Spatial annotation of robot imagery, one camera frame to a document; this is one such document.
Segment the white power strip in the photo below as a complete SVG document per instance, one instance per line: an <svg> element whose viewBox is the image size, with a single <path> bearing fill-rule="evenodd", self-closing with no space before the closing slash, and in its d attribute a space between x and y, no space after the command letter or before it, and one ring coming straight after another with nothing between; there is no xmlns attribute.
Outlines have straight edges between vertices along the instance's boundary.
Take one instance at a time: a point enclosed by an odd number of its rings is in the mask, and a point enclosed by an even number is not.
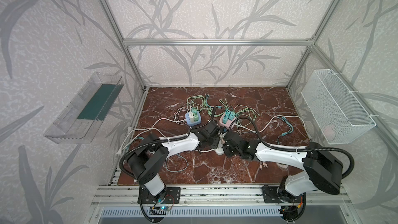
<svg viewBox="0 0 398 224"><path fill-rule="evenodd" d="M221 156L221 155L224 154L223 142L222 142L222 141L219 141L217 148L214 149L214 152L215 152L217 155L219 155L219 156Z"/></svg>

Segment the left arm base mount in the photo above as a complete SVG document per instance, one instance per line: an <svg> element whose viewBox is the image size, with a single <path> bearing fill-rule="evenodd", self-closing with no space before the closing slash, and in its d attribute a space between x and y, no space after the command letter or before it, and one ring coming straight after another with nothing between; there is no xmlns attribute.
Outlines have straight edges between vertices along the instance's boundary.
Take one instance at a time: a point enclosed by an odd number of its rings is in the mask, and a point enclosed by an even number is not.
<svg viewBox="0 0 398 224"><path fill-rule="evenodd" d="M181 196L180 187L166 187L157 195L152 195L148 189L140 188L138 203L142 204L178 204Z"/></svg>

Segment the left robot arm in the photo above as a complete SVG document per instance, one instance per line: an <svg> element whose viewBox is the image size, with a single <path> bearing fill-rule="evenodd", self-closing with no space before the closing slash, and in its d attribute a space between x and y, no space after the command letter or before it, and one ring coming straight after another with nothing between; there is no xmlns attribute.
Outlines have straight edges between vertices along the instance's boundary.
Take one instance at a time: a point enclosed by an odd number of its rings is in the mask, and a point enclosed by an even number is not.
<svg viewBox="0 0 398 224"><path fill-rule="evenodd" d="M206 147L215 149L220 142L220 132L220 127L212 120L179 136L160 138L150 134L120 158L119 167L152 196L158 197L166 193L159 172L167 158L181 152L202 151Z"/></svg>

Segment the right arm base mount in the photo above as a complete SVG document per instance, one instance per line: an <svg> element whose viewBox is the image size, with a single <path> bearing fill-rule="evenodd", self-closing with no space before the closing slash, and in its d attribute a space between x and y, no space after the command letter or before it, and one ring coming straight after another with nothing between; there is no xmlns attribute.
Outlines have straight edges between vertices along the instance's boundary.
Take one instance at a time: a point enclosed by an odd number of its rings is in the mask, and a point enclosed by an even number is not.
<svg viewBox="0 0 398 224"><path fill-rule="evenodd" d="M299 204L301 203L301 197L295 197L285 190L279 189L277 186L264 185L262 188L262 196L265 203L275 204Z"/></svg>

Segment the cream white charger plug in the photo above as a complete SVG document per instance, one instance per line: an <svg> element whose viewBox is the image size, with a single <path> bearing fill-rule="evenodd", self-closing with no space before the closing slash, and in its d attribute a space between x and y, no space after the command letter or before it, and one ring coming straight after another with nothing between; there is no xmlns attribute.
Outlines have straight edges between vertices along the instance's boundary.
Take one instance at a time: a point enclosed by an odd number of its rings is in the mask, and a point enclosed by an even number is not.
<svg viewBox="0 0 398 224"><path fill-rule="evenodd" d="M189 120L190 122L194 122L194 113L193 112L188 112Z"/></svg>

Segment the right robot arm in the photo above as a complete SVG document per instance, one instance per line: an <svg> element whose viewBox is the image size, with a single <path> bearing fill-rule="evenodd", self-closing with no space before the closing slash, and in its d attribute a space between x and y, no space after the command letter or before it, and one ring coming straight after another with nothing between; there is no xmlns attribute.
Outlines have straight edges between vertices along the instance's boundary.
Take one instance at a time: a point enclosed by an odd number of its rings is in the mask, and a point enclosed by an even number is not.
<svg viewBox="0 0 398 224"><path fill-rule="evenodd" d="M281 193L300 196L303 193L320 190L330 195L339 195L341 181L354 169L353 156L340 148L323 147L310 142L308 146L283 146L261 140L249 142L234 131L223 137L224 153L227 157L257 162L274 162L298 168L302 172L286 176L280 186Z"/></svg>

